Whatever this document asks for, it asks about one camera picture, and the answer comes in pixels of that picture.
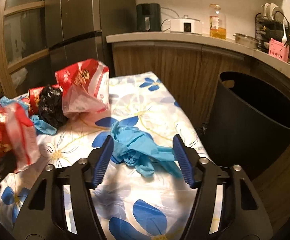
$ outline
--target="pink utensil holder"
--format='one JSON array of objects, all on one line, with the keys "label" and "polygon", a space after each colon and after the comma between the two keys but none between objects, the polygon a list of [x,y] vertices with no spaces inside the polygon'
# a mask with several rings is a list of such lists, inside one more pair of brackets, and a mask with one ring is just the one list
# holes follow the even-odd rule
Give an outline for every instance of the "pink utensil holder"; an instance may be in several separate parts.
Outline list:
[{"label": "pink utensil holder", "polygon": [[289,54],[289,45],[287,47],[284,46],[284,43],[281,43],[273,38],[269,41],[269,51],[268,54],[272,57],[275,57],[279,60],[288,61]]}]

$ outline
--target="black wire rack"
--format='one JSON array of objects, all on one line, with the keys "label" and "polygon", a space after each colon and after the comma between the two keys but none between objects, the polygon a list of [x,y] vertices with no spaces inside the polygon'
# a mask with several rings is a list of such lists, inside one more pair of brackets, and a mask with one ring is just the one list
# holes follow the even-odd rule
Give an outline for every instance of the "black wire rack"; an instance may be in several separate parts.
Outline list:
[{"label": "black wire rack", "polygon": [[[277,13],[283,15],[283,19],[285,19],[285,23],[280,21],[277,18]],[[274,40],[281,41],[284,36],[284,29],[283,24],[285,25],[286,35],[287,35],[287,42],[285,46],[290,46],[290,22],[287,20],[285,15],[280,11],[275,12],[274,15],[269,16],[261,16],[258,13],[255,17],[255,37],[258,39],[261,44],[258,47],[259,50],[268,53],[268,46],[264,43],[269,43],[270,39],[273,38]]]}]

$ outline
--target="countertop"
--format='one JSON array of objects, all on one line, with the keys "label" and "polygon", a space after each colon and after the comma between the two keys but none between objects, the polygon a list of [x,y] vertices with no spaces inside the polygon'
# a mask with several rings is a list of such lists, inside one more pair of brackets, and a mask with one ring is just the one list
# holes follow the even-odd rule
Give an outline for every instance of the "countertop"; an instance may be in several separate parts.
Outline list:
[{"label": "countertop", "polygon": [[239,52],[251,57],[254,57],[272,68],[280,71],[290,79],[290,64],[278,60],[268,54],[251,49],[249,47],[235,43],[232,40],[221,40],[191,33],[163,33],[163,32],[138,32],[138,33],[124,33],[107,36],[107,43],[130,42],[131,41],[172,41],[185,42],[201,45],[214,46],[222,49],[227,49]]}]

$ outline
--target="silver bolt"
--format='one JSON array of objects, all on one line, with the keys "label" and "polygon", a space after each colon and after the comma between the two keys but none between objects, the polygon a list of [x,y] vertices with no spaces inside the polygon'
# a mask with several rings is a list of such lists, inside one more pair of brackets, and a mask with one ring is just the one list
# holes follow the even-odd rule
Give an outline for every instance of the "silver bolt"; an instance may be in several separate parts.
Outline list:
[{"label": "silver bolt", "polygon": [[207,163],[209,163],[209,159],[207,159],[207,158],[200,158],[199,159],[199,162],[202,163],[202,164],[207,164]]},{"label": "silver bolt", "polygon": [[45,170],[47,170],[47,171],[51,171],[52,169],[54,169],[54,165],[53,165],[53,164],[48,164],[48,165],[45,167]]},{"label": "silver bolt", "polygon": [[234,168],[235,171],[241,171],[241,166],[240,165],[235,164],[233,166],[233,168]]},{"label": "silver bolt", "polygon": [[80,159],[78,160],[78,163],[79,163],[79,164],[85,164],[85,163],[87,163],[87,159],[86,159],[86,158],[80,158]]}]

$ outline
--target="floral tablecloth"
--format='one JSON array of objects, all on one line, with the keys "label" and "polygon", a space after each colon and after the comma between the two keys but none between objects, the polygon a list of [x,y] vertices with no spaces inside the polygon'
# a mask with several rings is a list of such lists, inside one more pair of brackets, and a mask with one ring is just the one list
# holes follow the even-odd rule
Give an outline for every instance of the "floral tablecloth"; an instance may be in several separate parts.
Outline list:
[{"label": "floral tablecloth", "polygon": [[[70,166],[87,157],[92,149],[102,145],[114,120],[150,133],[161,146],[172,147],[173,136],[178,133],[186,146],[209,158],[190,121],[155,74],[111,78],[109,98],[110,112],[81,114],[56,135],[39,135],[39,161],[23,172],[9,174],[1,182],[0,222],[9,231],[44,167],[49,163],[56,168]],[[146,179],[124,163],[109,162],[102,184],[90,190],[107,239],[180,238],[196,190],[162,168],[155,169],[153,178]],[[218,185],[211,233],[218,229],[221,202],[222,186]],[[68,230],[75,233],[69,186],[64,186],[64,205]]]}]

